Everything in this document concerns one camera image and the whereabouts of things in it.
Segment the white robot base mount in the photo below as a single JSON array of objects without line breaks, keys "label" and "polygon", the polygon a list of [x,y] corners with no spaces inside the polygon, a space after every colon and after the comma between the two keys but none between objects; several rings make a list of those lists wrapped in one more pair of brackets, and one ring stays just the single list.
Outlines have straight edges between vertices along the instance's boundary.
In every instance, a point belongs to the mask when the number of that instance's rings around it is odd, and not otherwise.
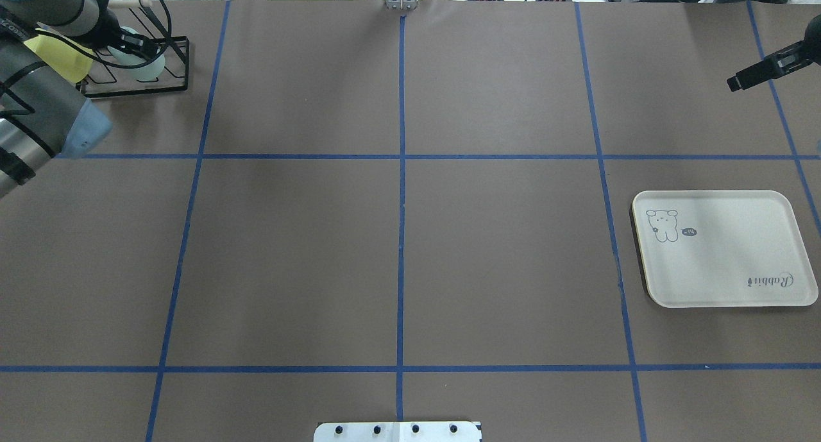
[{"label": "white robot base mount", "polygon": [[480,422],[369,421],[328,422],[317,426],[314,441],[482,441]]}]

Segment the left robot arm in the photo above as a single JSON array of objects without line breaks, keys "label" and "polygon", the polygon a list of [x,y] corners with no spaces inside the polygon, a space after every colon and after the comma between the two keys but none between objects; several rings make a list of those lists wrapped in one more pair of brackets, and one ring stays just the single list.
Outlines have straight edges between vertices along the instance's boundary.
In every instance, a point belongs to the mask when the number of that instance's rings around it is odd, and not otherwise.
[{"label": "left robot arm", "polygon": [[26,185],[58,155],[82,157],[112,129],[111,120],[26,45],[38,35],[88,57],[106,49],[111,67],[138,70],[165,46],[121,27],[110,0],[2,0],[2,195]]}]

